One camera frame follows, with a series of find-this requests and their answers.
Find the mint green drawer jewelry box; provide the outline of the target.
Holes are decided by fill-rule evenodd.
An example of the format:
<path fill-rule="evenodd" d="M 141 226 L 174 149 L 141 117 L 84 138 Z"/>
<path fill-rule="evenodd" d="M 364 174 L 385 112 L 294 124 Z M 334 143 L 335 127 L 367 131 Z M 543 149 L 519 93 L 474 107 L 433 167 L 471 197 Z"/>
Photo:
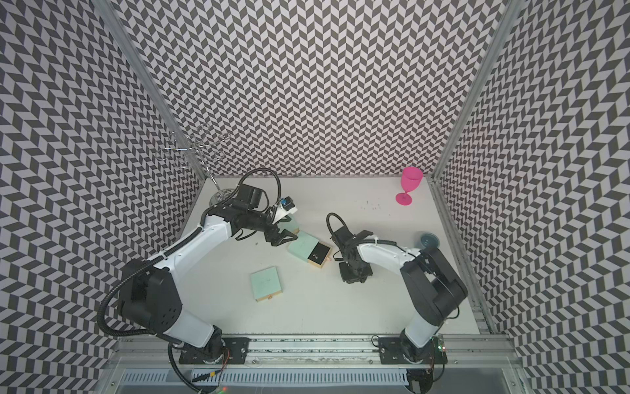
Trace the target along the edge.
<path fill-rule="evenodd" d="M 321 269 L 330 258 L 331 246 L 305 231 L 300 231 L 297 236 L 288 246 L 289 253 L 300 261 Z"/>

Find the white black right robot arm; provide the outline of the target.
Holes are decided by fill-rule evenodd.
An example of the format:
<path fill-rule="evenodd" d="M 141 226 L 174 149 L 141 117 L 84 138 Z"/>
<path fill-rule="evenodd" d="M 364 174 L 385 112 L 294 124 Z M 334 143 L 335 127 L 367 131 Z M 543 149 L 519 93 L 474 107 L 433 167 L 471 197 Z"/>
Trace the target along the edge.
<path fill-rule="evenodd" d="M 367 230 L 354 234 L 337 213 L 328 213 L 326 227 L 341 253 L 336 261 L 344 282 L 364 283 L 372 276 L 374 265 L 402 278 L 415 308 L 415 315 L 400 333 L 402 355 L 411 364 L 428 361 L 435 354 L 434 336 L 469 294 L 441 250 L 404 248 Z"/>

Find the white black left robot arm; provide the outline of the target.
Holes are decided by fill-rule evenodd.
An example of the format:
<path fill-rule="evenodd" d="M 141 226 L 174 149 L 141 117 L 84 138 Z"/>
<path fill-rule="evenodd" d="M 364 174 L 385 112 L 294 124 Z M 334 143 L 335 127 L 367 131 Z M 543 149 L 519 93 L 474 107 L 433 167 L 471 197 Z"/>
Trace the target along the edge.
<path fill-rule="evenodd" d="M 98 307 L 100 330 L 115 338 L 154 335 L 194 351 L 203 363 L 217 363 L 226 347 L 221 329 L 185 308 L 180 281 L 239 231 L 260 232 L 274 247 L 296 240 L 278 226 L 296 210 L 293 199 L 282 194 L 276 172 L 260 167 L 246 172 L 233 190 L 203 211 L 192 232 L 148 259 L 125 265 L 121 281 Z"/>

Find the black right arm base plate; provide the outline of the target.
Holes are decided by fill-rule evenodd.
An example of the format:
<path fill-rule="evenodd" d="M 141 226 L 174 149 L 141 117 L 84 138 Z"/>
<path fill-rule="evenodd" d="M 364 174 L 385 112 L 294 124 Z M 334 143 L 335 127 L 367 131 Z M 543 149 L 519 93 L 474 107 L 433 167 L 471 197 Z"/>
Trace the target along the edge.
<path fill-rule="evenodd" d="M 441 337 L 432 337 L 424 346 L 416 347 L 410 340 L 402 337 L 383 337 L 372 339 L 382 364 L 443 365 L 448 363 L 444 341 Z"/>

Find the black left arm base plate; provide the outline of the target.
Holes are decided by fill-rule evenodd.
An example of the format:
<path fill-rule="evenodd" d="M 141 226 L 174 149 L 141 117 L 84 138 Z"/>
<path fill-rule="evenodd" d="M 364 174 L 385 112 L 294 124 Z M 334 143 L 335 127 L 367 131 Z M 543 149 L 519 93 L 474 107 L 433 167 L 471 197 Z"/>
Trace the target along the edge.
<path fill-rule="evenodd" d="M 244 364 L 249 352 L 250 339 L 245 337 L 222 338 L 210 341 L 204 348 L 185 344 L 180 351 L 179 363 L 183 365 Z"/>

